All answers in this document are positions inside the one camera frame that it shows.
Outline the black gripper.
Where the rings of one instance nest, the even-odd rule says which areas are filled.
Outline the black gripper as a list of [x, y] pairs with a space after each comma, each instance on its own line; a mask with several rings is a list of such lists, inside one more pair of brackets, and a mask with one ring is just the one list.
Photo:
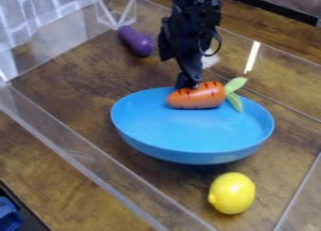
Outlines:
[[[222, 45], [215, 27], [220, 24], [220, 0], [171, 0], [171, 13], [160, 21], [158, 47], [160, 60], [182, 58], [191, 53], [214, 56]], [[202, 82], [202, 62], [176, 60], [180, 72], [175, 88], [196, 88]]]

